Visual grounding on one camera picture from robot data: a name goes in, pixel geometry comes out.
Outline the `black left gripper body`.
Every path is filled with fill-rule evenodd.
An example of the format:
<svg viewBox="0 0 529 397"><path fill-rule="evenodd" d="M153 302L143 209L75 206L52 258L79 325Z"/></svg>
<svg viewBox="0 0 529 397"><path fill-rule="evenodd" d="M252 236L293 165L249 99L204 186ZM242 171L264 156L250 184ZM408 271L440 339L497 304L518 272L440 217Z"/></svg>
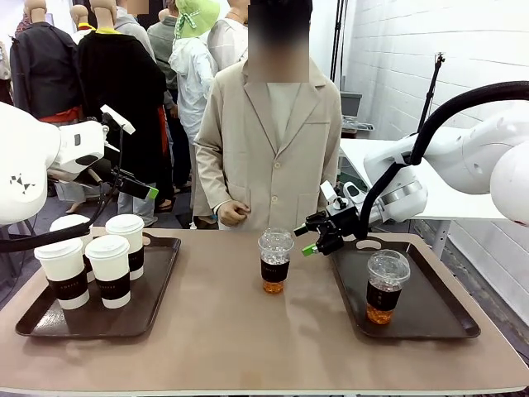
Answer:
<svg viewBox="0 0 529 397"><path fill-rule="evenodd" d="M102 153L94 150L80 149L76 156L85 168L77 174L74 182L86 186L99 186L100 184L111 184L115 179L113 171L118 166L120 151L114 146L105 146Z"/></svg>

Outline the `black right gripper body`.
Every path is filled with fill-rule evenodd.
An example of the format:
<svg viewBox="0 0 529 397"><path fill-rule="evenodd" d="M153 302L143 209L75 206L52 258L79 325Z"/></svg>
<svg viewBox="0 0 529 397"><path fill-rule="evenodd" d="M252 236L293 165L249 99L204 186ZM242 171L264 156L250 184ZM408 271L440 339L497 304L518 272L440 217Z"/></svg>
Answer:
<svg viewBox="0 0 529 397"><path fill-rule="evenodd" d="M360 215L355 205L350 205L343 209L335 209L333 205L328 205L326 211L343 237L356 236L358 234L360 230Z"/></svg>

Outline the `person's right hand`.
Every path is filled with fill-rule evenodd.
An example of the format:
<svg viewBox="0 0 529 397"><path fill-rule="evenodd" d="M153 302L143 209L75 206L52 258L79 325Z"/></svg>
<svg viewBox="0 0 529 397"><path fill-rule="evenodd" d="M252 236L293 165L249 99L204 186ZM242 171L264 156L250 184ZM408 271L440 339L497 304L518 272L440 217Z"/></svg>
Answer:
<svg viewBox="0 0 529 397"><path fill-rule="evenodd" d="M250 207L236 200L230 200L220 205L217 216L221 224L227 227L236 227L247 219Z"/></svg>

